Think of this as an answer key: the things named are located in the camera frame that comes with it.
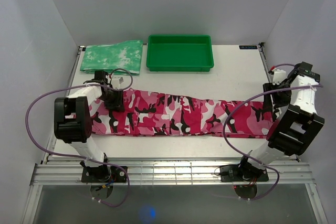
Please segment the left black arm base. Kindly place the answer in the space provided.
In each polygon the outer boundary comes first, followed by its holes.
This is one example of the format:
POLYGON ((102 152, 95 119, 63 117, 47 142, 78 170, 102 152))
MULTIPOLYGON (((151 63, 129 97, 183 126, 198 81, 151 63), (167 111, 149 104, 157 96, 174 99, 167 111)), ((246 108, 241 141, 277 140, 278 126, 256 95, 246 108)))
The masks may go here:
POLYGON ((125 183, 127 181, 126 171, 127 167, 122 166, 124 171, 114 166, 98 166, 98 167, 84 167, 82 171, 82 183, 125 183))

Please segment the pink camouflage trousers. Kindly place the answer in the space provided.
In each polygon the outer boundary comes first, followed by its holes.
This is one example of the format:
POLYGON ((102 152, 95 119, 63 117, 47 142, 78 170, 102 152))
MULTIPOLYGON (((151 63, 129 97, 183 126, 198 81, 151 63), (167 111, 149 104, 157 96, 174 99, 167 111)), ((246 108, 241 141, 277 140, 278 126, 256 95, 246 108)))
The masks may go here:
POLYGON ((98 135, 264 138, 273 124, 263 103, 201 100, 182 95, 129 89, 123 112, 108 112, 103 101, 90 105, 92 131, 98 135))

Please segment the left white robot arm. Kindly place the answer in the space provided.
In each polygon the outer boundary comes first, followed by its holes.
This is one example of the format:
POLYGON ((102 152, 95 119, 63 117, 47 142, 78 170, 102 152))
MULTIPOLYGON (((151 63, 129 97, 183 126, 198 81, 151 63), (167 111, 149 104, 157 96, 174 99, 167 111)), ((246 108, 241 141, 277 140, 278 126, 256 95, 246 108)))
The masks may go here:
POLYGON ((100 182, 111 177, 111 168, 103 164, 107 157, 91 136, 93 122, 89 106, 101 99, 108 112, 123 112, 123 91, 117 90, 119 86, 112 85, 107 72, 98 70, 85 87, 67 97, 57 98, 54 103, 55 137, 83 156, 82 167, 100 182))

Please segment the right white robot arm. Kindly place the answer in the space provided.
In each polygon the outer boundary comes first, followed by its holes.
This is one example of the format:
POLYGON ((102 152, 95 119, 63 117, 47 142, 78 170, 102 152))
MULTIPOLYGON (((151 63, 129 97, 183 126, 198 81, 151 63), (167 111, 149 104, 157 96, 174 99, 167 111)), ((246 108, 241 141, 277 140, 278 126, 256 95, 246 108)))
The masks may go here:
POLYGON ((272 112, 273 124, 266 142, 242 157, 237 174, 242 180, 257 179, 266 173, 266 165, 292 155, 302 155, 324 126, 324 118, 315 109, 320 75, 312 65, 298 63, 290 73, 273 68, 272 81, 263 85, 263 109, 272 112))

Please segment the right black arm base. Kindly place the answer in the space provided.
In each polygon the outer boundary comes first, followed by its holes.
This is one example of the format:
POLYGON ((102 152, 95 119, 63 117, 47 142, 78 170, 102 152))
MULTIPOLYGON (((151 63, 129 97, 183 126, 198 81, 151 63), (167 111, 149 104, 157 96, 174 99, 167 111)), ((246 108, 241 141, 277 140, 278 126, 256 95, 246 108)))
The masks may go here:
POLYGON ((268 182, 266 170, 255 167, 246 168, 242 165, 223 165, 215 169, 214 175, 221 178, 221 182, 268 182))

